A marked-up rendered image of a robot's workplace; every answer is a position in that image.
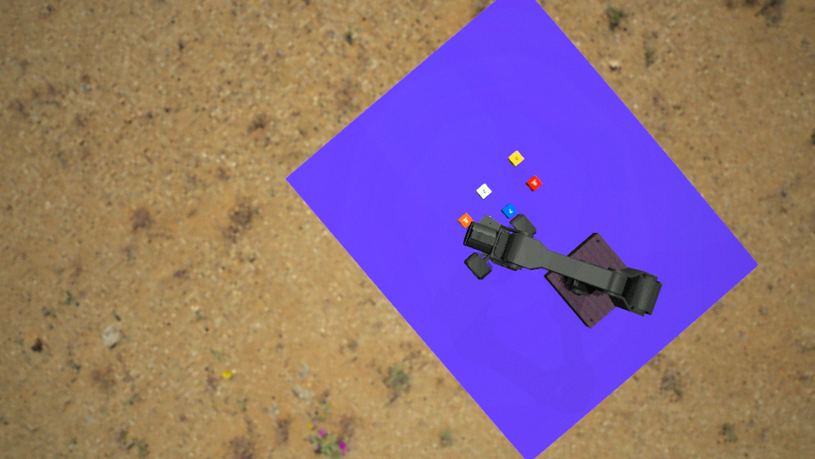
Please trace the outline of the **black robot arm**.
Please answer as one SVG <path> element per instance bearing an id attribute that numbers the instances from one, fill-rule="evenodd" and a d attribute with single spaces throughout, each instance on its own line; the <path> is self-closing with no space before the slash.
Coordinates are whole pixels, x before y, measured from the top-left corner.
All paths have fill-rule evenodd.
<path id="1" fill-rule="evenodd" d="M 509 235 L 510 232 L 516 235 Z M 615 307 L 642 317 L 652 315 L 663 286 L 656 275 L 638 269 L 604 269 L 550 251 L 534 235 L 506 227 L 490 215 L 470 223 L 463 245 L 490 254 L 489 259 L 496 261 L 496 265 L 512 271 L 542 268 L 558 274 L 576 296 L 590 297 L 599 290 L 609 295 Z"/>

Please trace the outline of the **yellow block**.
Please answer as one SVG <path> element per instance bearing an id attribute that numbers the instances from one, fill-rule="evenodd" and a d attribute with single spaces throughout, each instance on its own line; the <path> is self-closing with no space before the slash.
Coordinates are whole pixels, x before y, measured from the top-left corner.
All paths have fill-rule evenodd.
<path id="1" fill-rule="evenodd" d="M 507 159 L 514 167 L 517 166 L 520 162 L 522 162 L 524 160 L 523 156 L 518 151 L 514 152 Z"/>

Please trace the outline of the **orange block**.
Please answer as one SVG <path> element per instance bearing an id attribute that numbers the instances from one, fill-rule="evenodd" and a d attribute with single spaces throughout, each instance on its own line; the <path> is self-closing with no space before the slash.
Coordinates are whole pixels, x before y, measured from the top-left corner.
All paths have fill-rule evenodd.
<path id="1" fill-rule="evenodd" d="M 457 221 L 466 229 L 473 220 L 469 217 L 469 215 L 467 213 L 465 213 Z"/>

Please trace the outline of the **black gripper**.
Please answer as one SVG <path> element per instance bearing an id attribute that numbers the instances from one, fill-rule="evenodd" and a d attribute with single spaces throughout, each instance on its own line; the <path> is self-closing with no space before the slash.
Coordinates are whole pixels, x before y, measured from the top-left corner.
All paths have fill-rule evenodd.
<path id="1" fill-rule="evenodd" d="M 530 222 L 530 220 L 523 214 L 519 213 L 516 215 L 510 222 L 509 222 L 516 230 L 522 230 L 524 232 L 530 233 L 535 235 L 537 233 L 536 227 Z M 486 255 L 486 257 L 485 257 Z M 482 257 L 484 257 L 482 259 Z M 469 257 L 464 260 L 465 265 L 470 269 L 470 271 L 475 275 L 477 279 L 485 278 L 489 273 L 492 272 L 491 268 L 487 265 L 490 254 L 481 253 L 480 255 L 477 252 L 472 253 Z M 496 261 L 491 260 L 494 264 Z"/>

